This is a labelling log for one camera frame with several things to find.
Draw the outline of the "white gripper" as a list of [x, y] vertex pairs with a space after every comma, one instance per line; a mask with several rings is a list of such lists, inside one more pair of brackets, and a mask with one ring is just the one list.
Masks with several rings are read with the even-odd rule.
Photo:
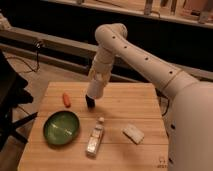
[[98, 73], [94, 69], [91, 69], [89, 71], [89, 78], [90, 83], [85, 98], [87, 107], [92, 109], [95, 107], [94, 99], [100, 99], [103, 96], [104, 87], [109, 81], [109, 75]]

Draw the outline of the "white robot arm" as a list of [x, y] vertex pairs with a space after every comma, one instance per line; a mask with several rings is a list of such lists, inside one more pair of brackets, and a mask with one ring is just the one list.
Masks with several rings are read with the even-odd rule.
[[168, 171], [213, 171], [213, 83], [200, 81], [126, 40], [122, 23], [95, 31], [98, 50], [86, 97], [99, 99], [119, 56], [172, 101]]

